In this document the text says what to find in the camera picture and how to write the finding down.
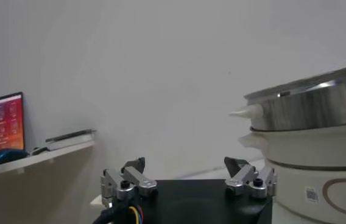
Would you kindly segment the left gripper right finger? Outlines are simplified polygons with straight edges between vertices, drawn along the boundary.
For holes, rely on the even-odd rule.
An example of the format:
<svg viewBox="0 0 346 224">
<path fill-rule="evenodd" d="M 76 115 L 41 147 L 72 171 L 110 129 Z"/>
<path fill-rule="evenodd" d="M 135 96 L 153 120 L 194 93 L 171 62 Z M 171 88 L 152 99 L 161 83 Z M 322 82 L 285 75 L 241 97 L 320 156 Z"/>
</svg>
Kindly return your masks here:
<svg viewBox="0 0 346 224">
<path fill-rule="evenodd" d="M 276 195 L 277 174 L 271 167 L 258 170 L 244 159 L 224 158 L 230 178 L 225 180 L 226 191 L 233 196 L 248 193 L 252 198 L 266 198 Z"/>
</svg>

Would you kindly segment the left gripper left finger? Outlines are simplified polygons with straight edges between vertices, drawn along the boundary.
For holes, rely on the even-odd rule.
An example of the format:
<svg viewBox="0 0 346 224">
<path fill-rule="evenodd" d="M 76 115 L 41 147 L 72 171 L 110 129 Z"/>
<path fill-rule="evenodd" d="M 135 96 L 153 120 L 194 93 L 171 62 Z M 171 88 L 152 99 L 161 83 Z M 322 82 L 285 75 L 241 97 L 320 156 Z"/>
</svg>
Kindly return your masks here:
<svg viewBox="0 0 346 224">
<path fill-rule="evenodd" d="M 101 204 L 112 207 L 115 201 L 154 197 L 158 184 L 143 174 L 145 166 L 145 157 L 140 157 L 127 161 L 120 171 L 105 169 L 101 176 Z"/>
</svg>

